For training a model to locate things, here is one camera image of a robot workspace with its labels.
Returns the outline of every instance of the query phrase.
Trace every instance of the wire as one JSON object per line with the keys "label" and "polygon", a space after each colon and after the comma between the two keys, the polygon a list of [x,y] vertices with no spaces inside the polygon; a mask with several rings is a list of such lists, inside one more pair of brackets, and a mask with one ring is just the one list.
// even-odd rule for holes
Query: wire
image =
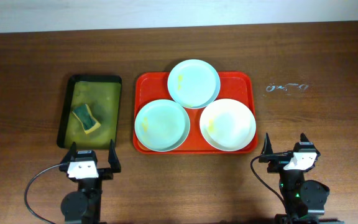
{"label": "wire", "polygon": [[284,199],[281,197],[281,195],[279,195],[277,193],[277,191],[275,191],[273,188],[271,188],[269,185],[267,185],[259,176],[258,174],[256,174],[255,170],[254,170],[254,166],[252,165],[254,163],[255,160],[261,158],[261,157],[264,157],[264,156],[271,156],[271,155],[282,155],[283,153],[282,152],[278,152],[278,153],[273,153],[273,154],[269,154],[269,155],[260,155],[260,156],[257,156],[255,158],[253,158],[251,160],[251,170],[252,172],[254,173],[254,175],[256,176],[256,178],[258,178],[258,180],[265,186],[267,187],[270,191],[272,191],[277,197],[278,199],[280,199],[281,203],[283,203],[284,205],[284,209],[285,209],[285,213],[287,214],[287,217],[288,217],[288,220],[289,222],[292,224],[292,219],[290,217],[290,214],[288,214],[288,210],[287,210],[287,206],[285,206],[285,202],[284,202]]}
{"label": "wire", "polygon": [[36,180],[37,177],[39,177],[41,174],[43,174],[44,172],[50,170],[50,169],[53,169],[53,168],[56,168],[56,167],[60,167],[64,164],[57,164],[57,165],[54,165],[54,166],[51,166],[49,168],[46,168],[44,169],[43,171],[39,172],[37,175],[35,175],[35,177],[33,177],[30,182],[27,184],[27,187],[25,188],[25,191],[24,191],[24,203],[25,203],[25,206],[27,207],[27,209],[30,211],[30,213],[37,217],[38,219],[44,221],[45,223],[49,223],[49,224],[55,224],[54,222],[51,222],[49,220],[47,220],[46,218],[44,217],[41,217],[40,215],[38,215],[37,213],[35,213],[31,208],[30,208],[30,205],[29,203],[27,202],[27,193],[29,192],[29,188],[30,188],[30,185]]}

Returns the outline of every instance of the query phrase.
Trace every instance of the dirty plate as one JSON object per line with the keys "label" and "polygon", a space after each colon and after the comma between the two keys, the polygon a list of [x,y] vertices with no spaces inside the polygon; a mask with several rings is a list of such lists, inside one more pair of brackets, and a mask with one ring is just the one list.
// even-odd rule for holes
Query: dirty plate
{"label": "dirty plate", "polygon": [[155,100],[146,104],[135,119],[137,138],[156,152],[167,152],[180,146],[189,131],[187,112],[172,100]]}
{"label": "dirty plate", "polygon": [[251,110],[232,99],[216,100],[208,105],[200,118],[205,140],[222,151],[246,147],[255,136],[256,122]]}
{"label": "dirty plate", "polygon": [[221,81],[217,71],[202,60],[185,60],[168,77],[168,91],[185,108],[199,109],[212,103],[219,94]]}

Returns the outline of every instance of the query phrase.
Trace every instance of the green sponge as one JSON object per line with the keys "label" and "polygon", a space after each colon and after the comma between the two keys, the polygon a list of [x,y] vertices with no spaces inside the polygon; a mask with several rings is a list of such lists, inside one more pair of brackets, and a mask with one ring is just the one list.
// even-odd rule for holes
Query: green sponge
{"label": "green sponge", "polygon": [[87,104],[83,104],[73,110],[75,117],[81,122],[85,134],[89,134],[100,127],[100,123],[92,116]]}

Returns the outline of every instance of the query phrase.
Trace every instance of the white wall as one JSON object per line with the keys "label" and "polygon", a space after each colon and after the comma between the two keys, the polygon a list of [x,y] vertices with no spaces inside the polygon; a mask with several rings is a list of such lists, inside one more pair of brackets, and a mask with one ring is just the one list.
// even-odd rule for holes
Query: white wall
{"label": "white wall", "polygon": [[358,20],[358,0],[0,0],[0,32]]}

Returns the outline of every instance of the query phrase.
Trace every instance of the wooden table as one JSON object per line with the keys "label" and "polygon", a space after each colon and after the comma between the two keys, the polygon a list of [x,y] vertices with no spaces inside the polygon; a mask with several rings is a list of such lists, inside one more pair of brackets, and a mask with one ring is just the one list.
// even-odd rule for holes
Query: wooden table
{"label": "wooden table", "polygon": [[[146,156],[134,149],[136,78],[170,71],[188,58],[251,77],[259,137],[254,152]],[[76,73],[122,77],[122,173],[103,185],[103,221],[272,218],[284,212],[282,204],[253,176],[249,162],[259,155],[264,133],[279,152],[292,149],[305,132],[322,153],[306,178],[331,188],[324,217],[358,223],[358,22],[0,34],[0,223],[40,223],[25,208],[23,191],[31,177],[66,153],[56,138],[65,85]],[[289,83],[308,88],[279,88]],[[108,165],[106,151],[98,151],[98,159],[100,167]],[[256,164],[278,189],[278,175],[265,169]],[[29,203],[62,223],[60,202],[74,190],[76,184],[53,170],[34,183]]]}

